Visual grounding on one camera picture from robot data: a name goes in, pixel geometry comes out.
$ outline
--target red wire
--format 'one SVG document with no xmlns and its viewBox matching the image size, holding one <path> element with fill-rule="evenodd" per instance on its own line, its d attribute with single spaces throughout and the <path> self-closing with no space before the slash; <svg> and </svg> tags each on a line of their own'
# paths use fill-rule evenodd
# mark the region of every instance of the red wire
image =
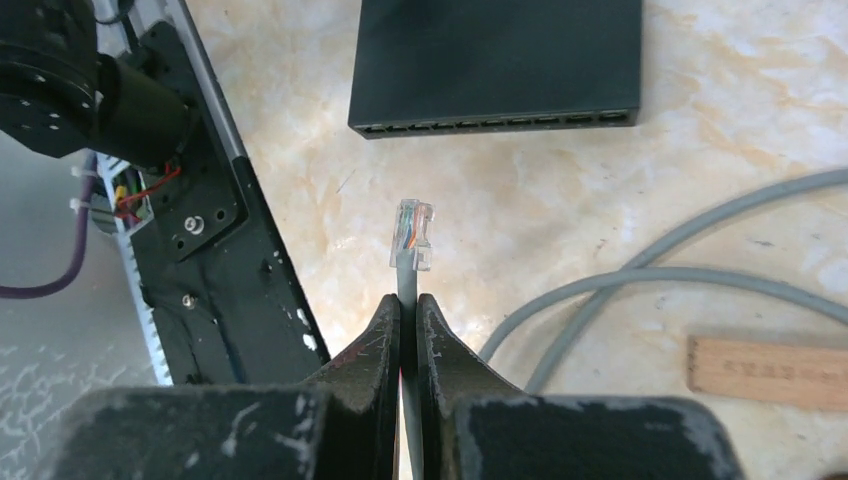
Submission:
<svg viewBox="0 0 848 480">
<path fill-rule="evenodd" d="M 141 222 L 141 218 L 139 218 L 138 215 L 136 215 L 133 212 L 119 212 L 119 213 L 115 214 L 115 217 L 120 218 L 120 219 L 132 217 L 132 219 L 135 220 L 136 222 Z"/>
<path fill-rule="evenodd" d="M 170 170 L 170 167 L 168 165 L 165 165 L 165 171 L 168 172 L 168 170 Z M 133 194 L 133 195 L 130 195 L 128 197 L 124 197 L 124 198 L 118 200 L 116 207 L 118 209 L 127 208 L 130 203 L 132 203 L 136 200 L 140 200 L 140 199 L 150 195 L 151 193 L 155 192 L 156 190 L 158 190 L 160 187 L 162 187 L 162 185 L 164 185 L 169 180 L 171 180 L 172 178 L 179 175 L 182 172 L 182 170 L 183 170 L 182 167 L 177 167 L 176 170 L 174 170 L 172 172 L 168 172 L 167 175 L 165 175 L 164 177 L 159 179 L 158 182 L 154 183 L 153 186 L 151 186 L 147 190 L 143 190 L 141 192 L 138 192 L 136 194 Z"/>
</svg>

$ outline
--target black metal bracket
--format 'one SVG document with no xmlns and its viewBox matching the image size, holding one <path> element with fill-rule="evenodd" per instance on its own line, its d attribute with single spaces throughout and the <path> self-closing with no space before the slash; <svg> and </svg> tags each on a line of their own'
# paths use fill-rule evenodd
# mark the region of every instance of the black metal bracket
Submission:
<svg viewBox="0 0 848 480">
<path fill-rule="evenodd" d="M 164 251 L 182 261 L 243 220 L 244 200 L 176 30 L 159 22 L 139 41 L 142 48 L 122 59 L 191 107 L 190 133 L 175 157 L 180 175 L 150 195 Z M 145 178 L 152 183 L 161 176 L 157 172 Z M 188 230 L 188 218 L 201 222 L 202 228 Z"/>
<path fill-rule="evenodd" d="M 150 196 L 154 219 L 131 237 L 171 378 L 300 381 L 330 356 L 250 161 L 226 156 L 174 27 L 157 23 L 140 44 L 126 63 L 191 105 L 194 122 L 180 174 Z M 202 231 L 186 229 L 190 217 Z"/>
<path fill-rule="evenodd" d="M 410 327 L 412 366 L 401 361 Z M 400 372 L 419 381 L 404 402 L 420 402 L 426 479 L 744 478 L 701 405 L 526 395 L 456 338 L 430 295 L 412 326 L 397 297 L 384 297 L 363 334 L 298 384 L 89 395 L 39 478 L 389 479 Z"/>
</svg>

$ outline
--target black network switch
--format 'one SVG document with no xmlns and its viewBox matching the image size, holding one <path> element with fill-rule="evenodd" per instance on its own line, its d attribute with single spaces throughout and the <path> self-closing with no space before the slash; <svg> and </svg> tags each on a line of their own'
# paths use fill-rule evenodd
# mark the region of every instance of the black network switch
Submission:
<svg viewBox="0 0 848 480">
<path fill-rule="evenodd" d="M 365 138 L 634 125 L 641 0 L 363 0 Z"/>
</svg>

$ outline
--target ethernet cable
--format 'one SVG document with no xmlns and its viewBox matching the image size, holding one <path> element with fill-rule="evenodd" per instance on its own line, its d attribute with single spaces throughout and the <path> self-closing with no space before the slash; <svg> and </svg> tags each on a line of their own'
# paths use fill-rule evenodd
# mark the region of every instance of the ethernet cable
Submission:
<svg viewBox="0 0 848 480">
<path fill-rule="evenodd" d="M 395 232 L 389 266 L 397 268 L 398 300 L 400 301 L 401 345 L 414 343 L 415 315 L 418 306 L 418 272 L 430 271 L 431 247 L 429 226 L 433 221 L 433 206 L 418 200 L 402 200 L 395 216 Z M 406 438 L 413 478 L 424 478 L 424 449 L 421 426 L 415 420 L 421 418 L 418 403 L 418 372 L 414 348 L 401 349 L 401 388 L 403 389 L 403 411 Z"/>
<path fill-rule="evenodd" d="M 531 376 L 530 381 L 527 384 L 527 387 L 525 387 L 525 390 L 529 393 L 538 393 L 538 391 L 550 379 L 556 366 L 559 364 L 562 358 L 569 352 L 571 347 L 574 345 L 574 342 L 579 338 L 583 330 L 585 330 L 585 328 L 592 322 L 592 320 L 594 320 L 594 318 L 597 316 L 598 311 L 601 309 L 601 307 L 603 307 L 604 303 L 606 303 L 615 294 L 615 292 L 618 290 L 618 287 L 630 283 L 632 281 L 642 281 L 637 280 L 640 274 L 634 275 L 634 272 L 638 271 L 637 269 L 641 269 L 642 267 L 650 265 L 651 263 L 659 259 L 661 256 L 668 253 L 670 250 L 674 249 L 675 247 L 685 242 L 686 240 L 692 238 L 693 236 L 697 235 L 698 233 L 718 224 L 719 222 L 739 215 L 742 212 L 793 195 L 798 195 L 813 190 L 819 190 L 822 188 L 834 187 L 837 185 L 844 185 L 846 183 L 848 183 L 848 169 L 838 169 L 829 172 L 817 173 L 806 177 L 801 177 L 798 179 L 778 183 L 776 185 L 771 185 L 755 192 L 749 193 L 735 200 L 731 200 L 730 202 L 727 202 L 701 215 L 698 215 L 694 219 L 684 223 L 683 225 L 675 228 L 668 234 L 664 235 L 662 238 L 654 242 L 651 246 L 636 255 L 636 257 L 634 257 L 632 260 L 627 262 L 619 272 L 607 274 L 609 275 L 609 277 L 607 277 L 606 279 L 606 281 L 609 282 L 608 286 L 599 285 L 595 287 L 600 288 L 600 290 L 598 290 L 591 298 L 589 298 L 582 306 L 582 308 L 577 311 L 577 313 L 569 322 L 568 326 L 554 340 L 554 342 L 545 352 L 542 357 L 542 360 L 539 362 L 536 369 L 534 370 L 533 375 Z M 687 277 L 687 273 L 691 273 L 691 269 L 689 272 L 678 272 L 677 280 L 702 281 L 695 278 Z M 750 276 L 738 277 L 736 278 L 736 280 L 742 282 L 741 284 L 739 284 L 740 288 L 745 288 L 747 290 L 753 291 L 761 291 L 757 289 L 757 285 L 761 284 L 752 283 L 753 280 L 757 280 L 759 282 L 769 282 L 767 280 L 757 279 L 756 277 Z M 813 308 L 814 310 L 825 313 L 839 320 L 842 323 L 848 323 L 848 317 L 844 316 L 844 312 L 842 310 L 835 310 L 833 308 L 834 306 L 837 306 L 840 309 L 844 309 L 844 307 L 834 304 L 833 302 L 829 302 L 809 292 L 804 292 L 799 289 L 787 287 L 783 284 L 776 284 L 774 282 L 769 283 L 772 284 L 771 286 L 780 287 L 777 291 L 773 290 L 773 292 L 780 292 L 780 295 L 782 296 L 779 296 L 779 298 L 783 298 L 784 300 L 790 301 L 792 303 L 798 303 L 799 305 L 803 305 L 808 308 Z M 483 346 L 483 349 L 480 351 L 480 357 L 483 358 L 483 360 L 485 361 L 490 361 L 495 353 L 495 350 L 497 350 L 497 348 L 501 345 L 501 343 L 503 343 L 503 341 L 512 331 L 514 331 L 516 328 L 522 325 L 528 318 L 535 315 L 536 313 L 539 313 L 542 310 L 545 310 L 551 307 L 552 305 L 570 297 L 571 295 L 564 296 L 563 292 L 565 291 L 565 289 L 569 289 L 569 291 L 576 291 L 573 285 L 574 284 L 567 285 L 566 287 L 560 287 L 559 289 L 548 292 L 516 310 L 512 315 L 510 315 L 506 320 L 504 320 L 501 325 L 499 325 L 495 329 L 492 336 L 486 341 L 485 345 Z M 792 288 L 794 292 L 788 293 L 789 290 L 787 290 L 787 288 Z"/>
</svg>

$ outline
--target gray cable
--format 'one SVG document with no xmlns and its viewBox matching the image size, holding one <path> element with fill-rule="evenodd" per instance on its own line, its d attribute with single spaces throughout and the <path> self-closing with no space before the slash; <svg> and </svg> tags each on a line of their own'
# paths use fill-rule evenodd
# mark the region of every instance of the gray cable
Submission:
<svg viewBox="0 0 848 480">
<path fill-rule="evenodd" d="M 400 301 L 401 345 L 409 347 L 414 343 L 415 317 L 418 306 L 418 272 L 414 268 L 413 250 L 401 250 L 397 255 L 398 300 Z M 412 336 L 413 341 L 404 341 Z M 412 354 L 405 360 L 404 354 Z M 401 369 L 404 365 L 414 365 L 417 362 L 415 351 L 401 352 Z M 403 413 L 406 424 L 406 443 L 409 446 L 409 459 L 412 467 L 412 478 L 424 478 L 424 440 L 421 433 L 421 406 L 418 403 L 418 372 L 406 371 L 401 376 L 403 390 Z"/>
<path fill-rule="evenodd" d="M 523 323 L 537 312 L 575 295 L 591 292 L 593 290 L 608 287 L 619 287 L 633 282 L 656 281 L 712 283 L 762 293 L 764 295 L 769 295 L 774 298 L 779 298 L 781 300 L 809 308 L 810 310 L 832 317 L 840 323 L 848 326 L 848 308 L 800 288 L 752 275 L 693 267 L 645 267 L 632 270 L 622 270 L 613 273 L 604 273 L 584 278 L 537 297 L 527 305 L 518 309 L 507 320 L 517 322 L 519 324 Z M 579 325 L 575 322 L 571 322 L 565 327 L 556 339 L 556 342 L 561 342 L 566 345 L 572 344 L 580 335 L 581 330 L 582 329 Z M 503 338 L 506 338 L 508 332 L 504 333 L 504 331 L 496 331 L 496 334 L 499 337 L 502 337 L 501 341 L 503 341 Z M 557 363 L 552 364 L 550 367 L 547 367 L 550 370 L 542 370 L 541 374 L 539 374 L 539 369 L 537 368 L 537 371 L 534 372 L 533 376 L 531 376 L 530 380 L 527 382 L 525 390 L 528 393 L 538 393 L 538 391 L 545 386 L 545 383 L 550 377 L 550 373 L 552 373 L 556 365 Z"/>
<path fill-rule="evenodd" d="M 627 262 L 627 264 L 625 264 L 622 268 L 622 271 L 649 265 L 651 262 L 654 262 L 659 257 L 694 235 L 749 209 L 758 207 L 765 203 L 790 197 L 792 195 L 842 185 L 845 183 L 848 183 L 848 169 L 839 169 L 809 175 L 795 180 L 789 180 L 787 182 L 771 185 L 749 193 L 743 197 L 709 210 L 672 230 L 654 242 L 654 244 L 643 250 L 632 260 Z M 591 298 L 589 298 L 589 300 L 569 322 L 569 328 L 567 331 L 564 331 L 545 352 L 545 355 L 542 357 L 542 360 L 533 373 L 533 379 L 542 379 L 540 381 L 541 384 L 544 384 L 545 381 L 547 381 L 550 374 L 553 372 L 553 369 L 559 363 L 561 358 L 568 352 L 579 333 L 582 332 L 595 318 L 598 310 L 600 310 L 603 304 L 609 300 L 616 291 L 617 288 L 603 289 L 596 292 Z M 527 311 L 525 310 L 525 307 L 520 308 L 519 311 Z M 538 310 L 535 310 L 529 315 L 526 315 L 525 319 L 537 312 Z M 523 321 L 524 319 L 516 317 L 515 314 L 510 316 L 510 318 L 508 318 L 495 330 L 497 335 L 493 334 L 493 336 L 489 338 L 483 346 L 480 356 L 484 360 L 490 360 L 494 355 L 495 350 L 497 350 L 498 346 L 500 346 L 506 336 L 515 330 Z"/>
</svg>

